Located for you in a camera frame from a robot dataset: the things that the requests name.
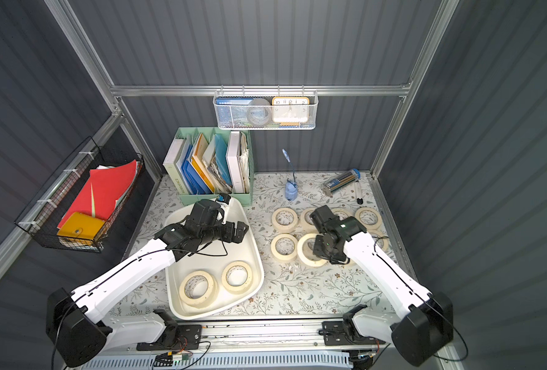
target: wire mesh basket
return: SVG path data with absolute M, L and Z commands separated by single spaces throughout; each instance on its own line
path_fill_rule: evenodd
M 76 166 L 61 171 L 67 172 L 68 176 L 57 186 L 50 196 L 35 201 L 36 204 L 42 204 L 40 211 L 33 213 L 29 206 L 26 206 L 15 220 L 15 225 L 26 233 L 29 233 L 34 241 L 45 248 L 79 250 L 93 253 L 102 252 L 104 238 L 109 233 L 116 218 L 118 218 L 121 209 L 128 201 L 140 174 L 144 170 L 144 159 L 138 153 L 122 152 L 94 145 L 94 148 L 90 152 L 85 152 L 85 154 L 85 157 Z M 72 236 L 58 236 L 57 226 L 84 187 L 86 181 L 90 178 L 90 170 L 98 166 L 118 167 L 126 165 L 133 160 L 137 160 L 139 165 L 132 186 L 126 191 L 119 205 L 115 207 L 113 213 L 105 221 L 94 238 L 84 239 Z
M 214 93 L 213 107 L 218 127 L 224 130 L 312 130 L 318 95 L 281 90 L 275 96 L 249 97 L 222 89 Z

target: white wire basket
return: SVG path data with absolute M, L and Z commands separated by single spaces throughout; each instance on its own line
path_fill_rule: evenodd
M 213 107 L 223 130 L 312 130 L 318 95 L 316 91 L 278 89 L 272 96 L 245 96 L 237 90 L 220 89 L 213 95 Z

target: yellow notebook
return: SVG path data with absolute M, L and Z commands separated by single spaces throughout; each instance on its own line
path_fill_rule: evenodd
M 105 222 L 99 218 L 74 212 L 57 232 L 57 235 L 92 240 L 104 224 Z
M 203 182 L 205 182 L 208 188 L 212 191 L 212 194 L 214 194 L 216 188 L 210 181 L 207 175 L 208 170 L 201 161 L 203 157 L 203 152 L 205 152 L 205 149 L 207 147 L 208 141 L 205 139 L 205 136 L 203 134 L 199 134 L 199 137 L 197 138 L 197 144 L 195 145 L 193 153 L 191 153 L 191 166 L 195 168 L 195 171 L 197 171 L 199 177 L 201 177 Z

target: yellow wallet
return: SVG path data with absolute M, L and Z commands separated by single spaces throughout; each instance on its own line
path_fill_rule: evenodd
M 57 235 L 92 240 L 104 224 L 105 222 L 99 218 L 74 212 L 57 232 Z

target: small blue lamp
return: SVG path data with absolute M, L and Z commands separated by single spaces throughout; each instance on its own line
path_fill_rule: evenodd
M 292 175 L 294 176 L 294 181 L 288 180 L 286 182 L 286 191 L 284 195 L 286 196 L 286 199 L 290 202 L 293 202 L 298 197 L 298 184 L 296 183 L 296 169 L 294 168 L 294 165 L 292 165 L 292 162 L 290 161 L 290 157 L 288 156 L 288 152 L 286 152 L 285 149 L 282 149 L 282 152 L 284 153 L 284 157 L 288 160 L 288 163 L 290 163 L 290 166 L 292 166 Z

